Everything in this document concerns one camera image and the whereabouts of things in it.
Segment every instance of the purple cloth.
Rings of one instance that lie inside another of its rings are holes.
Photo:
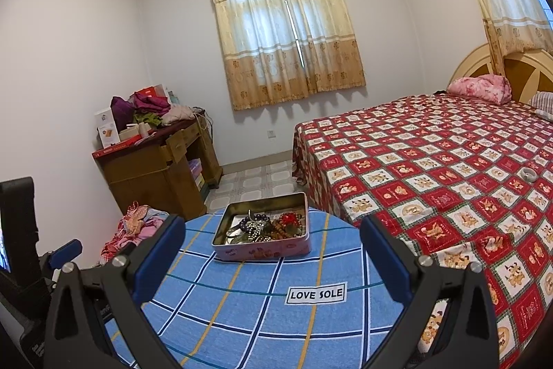
[[[111,111],[117,131],[125,130],[126,125],[133,122],[134,105],[125,101],[125,99],[117,96],[111,99]]]
[[[140,93],[134,94],[134,106],[139,113],[156,113],[158,116],[163,116],[167,113],[171,106],[162,97],[148,97]]]

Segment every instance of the baseboard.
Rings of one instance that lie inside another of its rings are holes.
[[[292,151],[287,150],[279,154],[266,155],[264,157],[254,158],[252,160],[246,160],[245,162],[231,163],[229,165],[223,165],[224,174],[239,173],[247,169],[252,169],[259,166],[272,165],[274,163],[285,162],[292,159]]]

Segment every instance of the yellow stripe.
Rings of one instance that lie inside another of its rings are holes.
[[[319,255],[319,271],[317,272],[317,286],[321,284],[322,277],[322,258],[325,255],[326,247],[326,229],[328,228],[328,220],[330,219],[330,214],[326,214],[325,219],[325,231],[322,233],[322,244],[321,244],[321,253]],[[303,367],[303,362],[305,361],[305,356],[308,353],[309,340],[311,339],[311,332],[313,331],[313,324],[315,323],[315,313],[317,313],[317,305],[311,307],[311,317],[309,317],[309,326],[308,332],[305,335],[305,341],[303,342],[303,348],[301,349],[300,361],[298,362],[298,369]]]
[[[206,219],[206,222],[204,222],[204,225],[201,226],[200,230],[197,231],[197,233],[192,237],[192,239],[190,240],[190,242],[188,243],[188,246],[186,246],[184,248],[184,250],[182,251],[181,255],[179,255],[179,257],[177,258],[177,260],[175,261],[175,263],[173,264],[173,266],[171,266],[171,269],[169,269],[167,271],[168,274],[170,274],[171,272],[173,272],[173,269],[176,268],[176,265],[179,264],[179,261],[180,259],[182,258],[182,256],[184,255],[184,253],[190,248],[190,246],[193,244],[194,241],[196,241],[196,238],[198,236],[200,236],[200,233],[202,232],[202,230],[206,227],[206,225],[209,223],[209,220],[211,220],[211,218],[213,217],[213,214],[210,214],[210,216]],[[167,279],[167,275],[165,275],[165,278],[161,281],[161,283],[159,284],[159,286],[161,287],[161,285],[163,284],[163,282]],[[121,332],[119,330],[117,330],[113,336],[111,337],[111,341],[114,342],[115,339],[121,334]]]
[[[242,263],[240,263],[238,265],[238,267],[236,268],[236,272],[234,272],[234,277],[232,277],[232,280],[228,284],[227,289],[232,289],[232,286],[234,285],[234,282],[238,278],[238,274],[239,274],[240,269],[242,268],[242,266],[244,266],[244,261]],[[214,324],[215,320],[217,319],[217,316],[219,315],[219,312],[223,308],[223,305],[225,304],[225,301],[227,300],[228,295],[229,295],[229,291],[226,291],[225,294],[223,295],[223,298],[219,302],[219,305],[218,305],[217,309],[215,310],[215,313],[213,313],[213,316],[211,316],[211,320],[209,321],[209,324],[207,325],[206,329],[204,330],[204,334],[201,336],[200,340],[196,344],[196,347],[194,347],[194,350],[189,353],[190,356],[192,356],[193,354],[197,353],[198,350],[200,350],[200,347],[201,347],[202,343],[204,342],[204,339],[206,338],[207,333],[209,332],[209,329],[211,328],[211,326]],[[184,364],[188,361],[188,359],[189,359],[189,357],[185,356],[182,359],[182,361],[180,362],[180,365],[184,366]]]

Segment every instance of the white label with black text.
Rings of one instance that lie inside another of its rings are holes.
[[[321,286],[291,286],[286,305],[337,304],[347,299],[347,282]]]

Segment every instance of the green cloth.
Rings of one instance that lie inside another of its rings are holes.
[[[161,124],[161,118],[156,113],[134,113],[133,119],[137,124],[146,123],[155,127]]]

